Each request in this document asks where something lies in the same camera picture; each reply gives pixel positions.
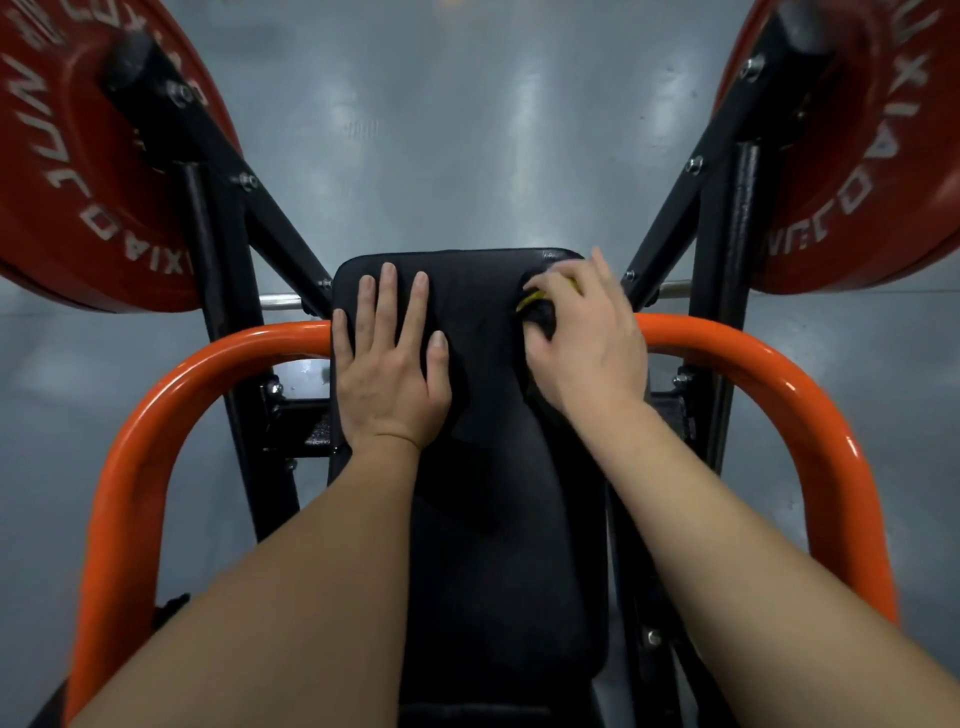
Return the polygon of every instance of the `person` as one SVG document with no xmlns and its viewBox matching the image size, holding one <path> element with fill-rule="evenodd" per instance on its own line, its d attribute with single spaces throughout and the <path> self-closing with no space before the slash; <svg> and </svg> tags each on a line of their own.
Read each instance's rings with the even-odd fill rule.
<svg viewBox="0 0 960 728">
<path fill-rule="evenodd" d="M 574 279 L 577 288 L 569 285 Z M 733 494 L 644 402 L 647 351 L 599 252 L 528 284 L 529 367 L 626 504 L 705 664 L 745 728 L 960 725 L 960 686 L 900 630 Z M 355 348 L 333 318 L 353 455 L 296 517 L 184 608 L 73 728 L 396 726 L 420 452 L 450 405 L 429 281 L 396 340 L 396 270 L 361 281 Z"/>
</svg>

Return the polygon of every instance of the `orange curved metal tube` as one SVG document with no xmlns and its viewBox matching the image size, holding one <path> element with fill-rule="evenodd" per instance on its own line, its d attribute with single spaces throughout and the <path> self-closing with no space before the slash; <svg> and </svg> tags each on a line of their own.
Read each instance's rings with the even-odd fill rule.
<svg viewBox="0 0 960 728">
<path fill-rule="evenodd" d="M 735 329 L 661 314 L 639 314 L 637 321 L 651 351 L 708 366 L 757 401 L 797 465 L 811 554 L 896 621 L 893 573 L 870 468 L 824 392 L 784 356 Z M 328 322 L 243 331 L 180 364 L 128 418 L 94 499 L 67 722 L 152 634 L 167 484 L 190 429 L 244 377 L 329 354 Z"/>
</svg>

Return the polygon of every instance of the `screw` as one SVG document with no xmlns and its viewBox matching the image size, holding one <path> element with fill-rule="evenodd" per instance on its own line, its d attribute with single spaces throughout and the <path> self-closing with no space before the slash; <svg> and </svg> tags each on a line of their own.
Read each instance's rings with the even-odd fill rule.
<svg viewBox="0 0 960 728">
<path fill-rule="evenodd" d="M 230 181 L 236 185 L 239 185 L 244 192 L 253 192 L 257 187 L 260 186 L 260 180 L 258 180 L 249 172 L 241 172 L 236 177 L 231 177 Z"/>
<path fill-rule="evenodd" d="M 178 84 L 176 81 L 167 82 L 167 97 L 178 109 L 193 103 L 193 89 L 187 84 Z"/>
<path fill-rule="evenodd" d="M 687 161 L 684 171 L 688 175 L 699 175 L 704 171 L 704 158 L 700 157 L 699 155 L 697 157 L 691 157 Z"/>
<path fill-rule="evenodd" d="M 691 381 L 693 381 L 693 375 L 690 372 L 677 372 L 677 375 L 673 377 L 673 386 L 677 389 L 683 389 Z"/>
<path fill-rule="evenodd" d="M 659 629 L 648 629 L 644 635 L 644 641 L 647 643 L 647 646 L 651 649 L 655 649 L 663 644 L 663 636 L 660 634 Z"/>
<path fill-rule="evenodd" d="M 758 53 L 751 59 L 747 59 L 747 62 L 740 68 L 740 79 L 746 81 L 748 84 L 752 84 L 760 77 L 760 74 L 763 73 L 766 65 L 767 57 L 762 53 Z"/>
</svg>

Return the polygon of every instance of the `gray floor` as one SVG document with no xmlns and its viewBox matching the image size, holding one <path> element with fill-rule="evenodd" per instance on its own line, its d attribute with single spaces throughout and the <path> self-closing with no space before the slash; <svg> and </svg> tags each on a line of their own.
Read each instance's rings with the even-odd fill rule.
<svg viewBox="0 0 960 728">
<path fill-rule="evenodd" d="M 603 246 L 625 267 L 707 122 L 749 0 L 169 0 L 247 157 L 333 270 L 383 250 Z M 675 278 L 687 278 L 685 260 Z M 879 291 L 754 296 L 747 329 L 820 382 L 874 466 L 907 630 L 960 673 L 960 258 Z M 263 292 L 282 292 L 260 267 Z M 680 310 L 665 303 L 663 310 Z M 117 428 L 205 342 L 199 314 L 106 316 L 0 281 L 0 724 L 63 678 L 84 524 Z M 670 362 L 655 377 L 669 381 Z M 323 390 L 291 365 L 288 390 Z M 726 477 L 803 542 L 786 450 L 736 400 Z M 302 463 L 303 499 L 325 463 Z M 225 417 L 187 443 L 160 598 L 253 545 Z M 602 687 L 625 725 L 614 670 Z"/>
</svg>

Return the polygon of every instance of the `person's left arm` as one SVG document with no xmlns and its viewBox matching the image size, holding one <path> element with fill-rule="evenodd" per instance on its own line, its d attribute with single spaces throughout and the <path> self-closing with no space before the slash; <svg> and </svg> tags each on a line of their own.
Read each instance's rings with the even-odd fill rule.
<svg viewBox="0 0 960 728">
<path fill-rule="evenodd" d="M 396 726 L 410 508 L 420 451 L 450 404 L 448 353 L 420 343 L 420 274 L 396 340 L 396 269 L 361 280 L 356 351 L 333 320 L 352 457 L 320 496 L 174 617 L 71 728 Z"/>
</svg>

